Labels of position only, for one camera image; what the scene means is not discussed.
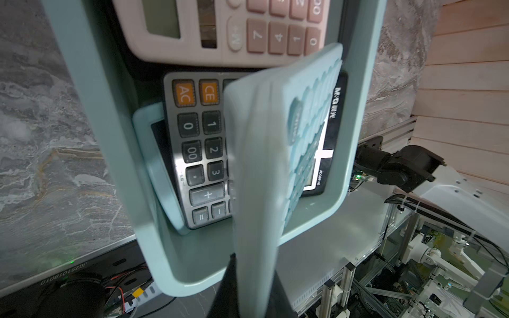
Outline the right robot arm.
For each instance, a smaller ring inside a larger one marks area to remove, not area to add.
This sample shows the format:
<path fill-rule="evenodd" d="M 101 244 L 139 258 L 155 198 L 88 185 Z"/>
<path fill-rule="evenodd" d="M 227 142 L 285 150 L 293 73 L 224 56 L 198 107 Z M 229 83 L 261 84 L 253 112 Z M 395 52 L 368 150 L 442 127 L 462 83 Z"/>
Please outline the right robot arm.
<path fill-rule="evenodd" d="M 356 170 L 437 205 L 508 250 L 507 203 L 482 191 L 424 147 L 408 145 L 391 154 L 381 150 L 382 141 L 376 136 L 359 144 Z"/>

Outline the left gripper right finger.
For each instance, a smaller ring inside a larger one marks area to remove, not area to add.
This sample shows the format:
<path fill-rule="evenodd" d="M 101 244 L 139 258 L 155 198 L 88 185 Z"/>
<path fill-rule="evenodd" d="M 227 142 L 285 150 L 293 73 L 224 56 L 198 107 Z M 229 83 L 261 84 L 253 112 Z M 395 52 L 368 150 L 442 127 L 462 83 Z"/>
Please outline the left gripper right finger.
<path fill-rule="evenodd" d="M 274 273 L 266 318 L 298 318 L 298 314 L 293 310 L 277 272 Z"/>

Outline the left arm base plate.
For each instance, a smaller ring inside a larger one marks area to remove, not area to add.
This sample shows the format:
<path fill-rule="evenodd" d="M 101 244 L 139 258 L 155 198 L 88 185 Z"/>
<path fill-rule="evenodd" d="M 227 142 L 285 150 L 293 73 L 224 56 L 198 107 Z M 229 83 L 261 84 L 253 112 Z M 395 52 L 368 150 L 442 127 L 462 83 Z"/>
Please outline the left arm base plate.
<path fill-rule="evenodd" d="M 131 317 L 160 296 L 135 238 L 1 290 L 2 317 Z"/>

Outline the mint green storage box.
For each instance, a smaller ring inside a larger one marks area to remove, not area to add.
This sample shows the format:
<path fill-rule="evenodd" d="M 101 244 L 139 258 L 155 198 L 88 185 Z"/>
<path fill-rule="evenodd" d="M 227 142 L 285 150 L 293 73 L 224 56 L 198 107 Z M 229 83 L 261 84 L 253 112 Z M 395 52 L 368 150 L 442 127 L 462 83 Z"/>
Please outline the mint green storage box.
<path fill-rule="evenodd" d="M 44 1 L 43 7 L 152 277 L 167 295 L 187 297 L 218 283 L 233 252 L 232 222 L 181 236 L 156 201 L 132 115 L 137 87 L 108 28 L 101 1 Z M 330 181 L 301 199 L 284 230 L 288 242 L 342 206 L 383 26 L 385 1 L 362 1 L 343 69 L 349 82 Z"/>

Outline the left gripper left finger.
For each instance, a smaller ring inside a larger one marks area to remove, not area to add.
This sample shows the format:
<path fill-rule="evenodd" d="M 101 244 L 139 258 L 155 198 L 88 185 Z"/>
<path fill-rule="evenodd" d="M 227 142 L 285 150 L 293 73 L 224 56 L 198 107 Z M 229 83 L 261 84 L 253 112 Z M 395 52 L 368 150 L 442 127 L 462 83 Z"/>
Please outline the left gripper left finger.
<path fill-rule="evenodd" d="M 237 259 L 232 254 L 207 318 L 239 318 Z"/>

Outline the pink calculator back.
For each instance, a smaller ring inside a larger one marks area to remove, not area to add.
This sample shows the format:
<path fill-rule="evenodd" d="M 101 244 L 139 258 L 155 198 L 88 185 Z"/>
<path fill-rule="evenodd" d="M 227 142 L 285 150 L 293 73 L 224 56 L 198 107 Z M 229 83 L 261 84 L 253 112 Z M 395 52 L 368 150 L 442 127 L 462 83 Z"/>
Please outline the pink calculator back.
<path fill-rule="evenodd" d="M 130 51 L 161 64 L 271 68 L 322 49 L 329 1 L 114 1 Z"/>

